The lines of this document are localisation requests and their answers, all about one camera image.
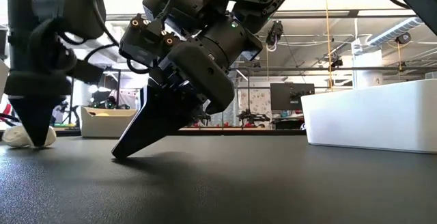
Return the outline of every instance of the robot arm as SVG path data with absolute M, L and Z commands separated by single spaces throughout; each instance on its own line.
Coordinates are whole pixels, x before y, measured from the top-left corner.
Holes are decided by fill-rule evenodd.
M 67 76 L 93 83 L 103 71 L 78 60 L 60 39 L 82 43 L 67 32 L 96 39 L 103 18 L 103 0 L 8 0 L 11 68 L 4 92 L 35 146 L 44 145 L 52 110 L 71 93 Z
M 235 5 L 227 12 L 230 1 Z M 146 17 L 139 14 L 130 21 L 119 52 L 128 65 L 137 61 L 148 67 L 141 71 L 150 74 L 147 102 L 113 155 L 125 158 L 190 124 L 207 100 L 206 113 L 224 111 L 234 99 L 230 66 L 240 56 L 252 60 L 262 50 L 255 34 L 284 1 L 143 0 Z M 437 0 L 404 1 L 437 33 L 437 11 L 431 10 Z M 65 32 L 84 40 L 101 36 L 104 6 L 102 0 L 8 0 L 8 15 L 12 69 L 5 93 L 37 145 L 45 141 L 54 106 L 70 94 L 66 76 L 98 76 L 59 38 L 69 42 Z M 164 23 L 174 32 L 165 31 Z M 28 109 L 34 102 L 46 107 L 35 113 Z
M 235 92 L 230 66 L 261 52 L 255 33 L 285 0 L 175 0 L 165 22 L 178 34 L 156 18 L 167 1 L 143 0 L 146 18 L 134 17 L 120 42 L 121 55 L 149 68 L 150 83 L 145 106 L 113 150 L 116 158 L 194 122 L 207 100 L 206 113 L 224 111 Z

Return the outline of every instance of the white bin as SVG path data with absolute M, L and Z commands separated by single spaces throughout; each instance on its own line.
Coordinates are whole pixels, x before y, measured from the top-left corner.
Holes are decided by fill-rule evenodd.
M 302 97 L 308 142 L 437 152 L 437 80 Z
M 120 138 L 137 110 L 81 107 L 81 134 L 89 138 Z

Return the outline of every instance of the table surface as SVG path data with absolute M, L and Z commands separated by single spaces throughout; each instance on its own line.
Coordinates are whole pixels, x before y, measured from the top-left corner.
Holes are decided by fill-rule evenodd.
M 0 145 L 0 223 L 435 223 L 437 155 L 306 137 L 167 137 L 121 164 L 113 140 Z

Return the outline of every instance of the wall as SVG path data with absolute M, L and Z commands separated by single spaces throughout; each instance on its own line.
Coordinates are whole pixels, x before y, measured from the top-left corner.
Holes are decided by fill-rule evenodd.
M 75 105 L 88 105 L 92 94 L 88 91 L 89 85 L 83 83 L 82 81 L 75 80 L 74 81 L 74 89 L 73 89 L 73 102 L 72 106 Z M 70 104 L 70 96 L 66 96 L 66 101 Z M 79 119 L 81 117 L 81 110 L 78 108 L 76 112 L 79 115 Z M 68 116 L 68 113 L 64 113 L 64 119 Z M 72 114 L 71 122 L 74 124 L 76 122 L 76 118 Z
M 120 87 L 124 89 L 140 89 L 147 85 L 148 80 L 149 74 L 137 74 L 134 78 L 124 77 L 122 78 Z
M 251 104 L 251 113 L 267 115 L 272 118 L 272 109 L 270 108 L 270 90 L 269 89 L 251 89 L 249 94 L 247 89 L 238 90 L 238 108 L 241 111 L 249 107 L 249 96 Z M 270 122 L 259 122 L 269 127 Z
M 203 105 L 203 109 L 205 110 L 208 106 L 209 101 L 207 101 Z M 236 93 L 234 100 L 232 100 L 231 104 L 226 108 L 226 110 L 222 113 L 217 113 L 211 115 L 211 122 L 208 123 L 208 126 L 222 126 L 223 123 L 229 123 L 230 126 L 239 126 L 237 115 L 240 113 L 238 109 L 238 95 Z

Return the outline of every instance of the pipe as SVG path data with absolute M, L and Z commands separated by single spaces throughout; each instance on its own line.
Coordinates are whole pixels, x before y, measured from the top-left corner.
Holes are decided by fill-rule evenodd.
M 408 31 L 410 31 L 411 29 L 414 29 L 422 24 L 423 24 L 422 19 L 418 17 L 409 18 L 403 21 L 402 23 L 390 28 L 384 33 L 381 33 L 378 36 L 370 37 L 365 44 L 369 46 L 380 46 L 385 42 L 388 42 L 398 36 L 401 36 L 407 33 Z
M 118 71 L 118 82 L 117 82 L 117 109 L 120 104 L 120 83 L 122 82 L 122 72 Z
M 71 78 L 70 110 L 68 111 L 68 124 L 71 124 L 71 112 L 73 110 L 74 78 Z
M 245 70 L 245 71 L 247 71 L 247 108 L 249 110 L 251 110 L 251 73 L 252 73 L 252 68 L 239 67 L 239 68 L 231 68 L 230 70 L 236 70 L 236 71 Z
M 248 81 L 247 77 L 245 75 L 243 75 L 243 73 L 241 73 L 241 71 L 237 70 L 237 73 L 244 78 L 246 81 Z
M 307 34 L 307 35 L 282 35 L 283 37 L 326 37 L 326 34 Z M 340 34 L 334 34 L 334 35 L 330 35 L 332 37 L 355 37 L 355 35 L 353 34 L 344 34 L 344 33 L 340 33 Z M 358 35 L 358 37 L 364 37 L 364 36 L 372 36 L 372 34 L 369 33 L 364 33 L 364 34 L 360 34 Z
M 231 70 L 253 70 L 253 71 L 267 71 L 267 68 L 232 68 Z M 296 68 L 296 67 L 269 67 L 271 71 L 329 71 L 329 68 Z M 399 70 L 398 67 L 347 67 L 347 68 L 333 68 L 333 71 L 345 70 Z M 402 67 L 402 70 L 437 70 L 437 67 Z
M 329 89 L 330 87 L 314 87 L 315 89 Z M 246 89 L 246 87 L 236 87 L 236 89 Z M 270 89 L 270 87 L 252 87 L 252 89 Z
M 354 26 L 355 26 L 355 40 L 358 39 L 358 19 L 355 18 L 354 20 Z

